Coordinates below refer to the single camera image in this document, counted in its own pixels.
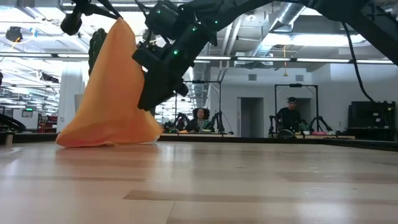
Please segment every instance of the light wood floor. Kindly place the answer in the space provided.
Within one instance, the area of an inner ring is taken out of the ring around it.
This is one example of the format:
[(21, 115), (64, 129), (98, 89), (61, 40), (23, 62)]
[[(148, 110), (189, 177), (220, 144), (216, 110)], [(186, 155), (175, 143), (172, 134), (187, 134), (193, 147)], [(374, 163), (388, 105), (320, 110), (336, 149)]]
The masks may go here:
[(397, 224), (398, 153), (157, 143), (0, 149), (0, 223)]

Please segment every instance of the dark hair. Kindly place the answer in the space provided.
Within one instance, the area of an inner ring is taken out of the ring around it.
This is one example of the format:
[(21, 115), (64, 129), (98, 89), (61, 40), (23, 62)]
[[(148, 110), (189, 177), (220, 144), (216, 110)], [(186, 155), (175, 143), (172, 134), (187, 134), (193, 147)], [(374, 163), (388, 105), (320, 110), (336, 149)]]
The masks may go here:
[(207, 108), (196, 108), (192, 111), (193, 113), (193, 119), (198, 119), (198, 110), (202, 109), (205, 112), (205, 116), (203, 117), (203, 119), (209, 119), (210, 117), (210, 110)]

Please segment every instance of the cap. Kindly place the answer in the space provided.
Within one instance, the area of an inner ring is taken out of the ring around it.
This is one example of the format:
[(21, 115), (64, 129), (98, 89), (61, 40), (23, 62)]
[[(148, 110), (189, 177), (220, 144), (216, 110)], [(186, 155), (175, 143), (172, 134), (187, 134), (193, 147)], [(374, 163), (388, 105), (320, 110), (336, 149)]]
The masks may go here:
[(290, 103), (290, 102), (296, 102), (296, 101), (297, 101), (296, 97), (293, 97), (293, 96), (291, 96), (291, 97), (289, 97), (289, 98), (287, 99), (287, 102), (288, 102), (288, 103)]

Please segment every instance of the person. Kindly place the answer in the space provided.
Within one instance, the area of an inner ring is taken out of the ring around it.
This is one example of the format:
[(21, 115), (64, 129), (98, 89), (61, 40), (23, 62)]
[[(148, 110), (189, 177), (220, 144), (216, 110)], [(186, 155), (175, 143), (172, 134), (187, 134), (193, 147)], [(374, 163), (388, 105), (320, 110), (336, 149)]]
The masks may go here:
[(289, 97), (287, 99), (288, 106), (280, 109), (276, 114), (276, 118), (282, 122), (282, 129), (288, 129), (291, 131), (298, 131), (301, 123), (301, 115), (296, 110), (297, 99), (295, 97)]
[(186, 130), (189, 133), (200, 133), (210, 117), (210, 110), (197, 108), (193, 110), (193, 119), (188, 123)]

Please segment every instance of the white wall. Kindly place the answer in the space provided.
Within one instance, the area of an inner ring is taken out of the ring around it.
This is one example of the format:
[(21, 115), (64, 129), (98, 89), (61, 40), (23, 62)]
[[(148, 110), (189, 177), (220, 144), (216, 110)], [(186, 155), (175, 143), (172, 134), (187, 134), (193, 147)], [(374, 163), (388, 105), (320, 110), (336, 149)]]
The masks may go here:
[[(280, 68), (274, 70), (273, 68), (263, 69), (257, 68), (247, 70), (245, 68), (229, 68), (225, 74), (223, 85), (274, 85), (274, 84), (291, 84), (296, 83), (296, 75), (304, 75), (304, 82), (301, 84), (311, 84), (311, 73), (308, 73), (305, 68), (288, 68), (287, 77), (284, 77), (285, 69)], [(219, 74), (219, 68), (211, 68), (211, 79), (216, 80)], [(249, 74), (256, 74), (257, 81), (249, 81)]]
[(87, 62), (67, 62), (62, 71), (57, 132), (62, 131), (75, 117), (75, 95), (85, 89), (84, 74)]
[(24, 110), (14, 109), (12, 111), (12, 117), (24, 124), (27, 130), (37, 130), (39, 123), (39, 113), (37, 111), (32, 111), (32, 117), (25, 118), (22, 116), (23, 112)]
[[(275, 115), (275, 84), (291, 84), (297, 83), (295, 75), (304, 75), (302, 84), (311, 84), (311, 73), (307, 73), (304, 68), (287, 69), (289, 76), (284, 77), (285, 70), (283, 68), (275, 71), (270, 69), (254, 69), (246, 70), (243, 68), (228, 69), (224, 82), (221, 86), (221, 110), (228, 119), (232, 131), (237, 133), (237, 113), (239, 97), (255, 97), (264, 99), (264, 137), (268, 135), (270, 126), (269, 116)], [(218, 75), (218, 68), (211, 68), (212, 77)], [(257, 74), (257, 81), (249, 81), (248, 74)], [(314, 95), (306, 88), (289, 88), (287, 86), (279, 87), (277, 95), (278, 110), (287, 106), (287, 98), (294, 96), (296, 98), (313, 98)], [(211, 115), (219, 110), (218, 92), (213, 87), (209, 88), (207, 107), (211, 111)], [(231, 131), (227, 120), (223, 118), (225, 131)]]
[[(278, 95), (278, 109), (287, 106), (286, 99), (290, 96), (297, 98), (312, 98), (313, 95), (306, 88), (288, 88), (286, 87)], [(221, 110), (228, 119), (234, 133), (237, 133), (237, 112), (238, 97), (255, 97), (264, 99), (264, 130), (265, 137), (268, 135), (270, 126), (269, 116), (275, 115), (274, 86), (239, 86), (223, 85), (221, 89)], [(230, 131), (228, 122), (224, 117), (225, 131)]]
[[(359, 72), (365, 90), (374, 100), (398, 101), (398, 69), (395, 65), (359, 65)], [(319, 85), (320, 115), (334, 128), (343, 131), (347, 127), (351, 102), (367, 101), (359, 88), (354, 66), (325, 65), (312, 73), (312, 80), (313, 84)]]

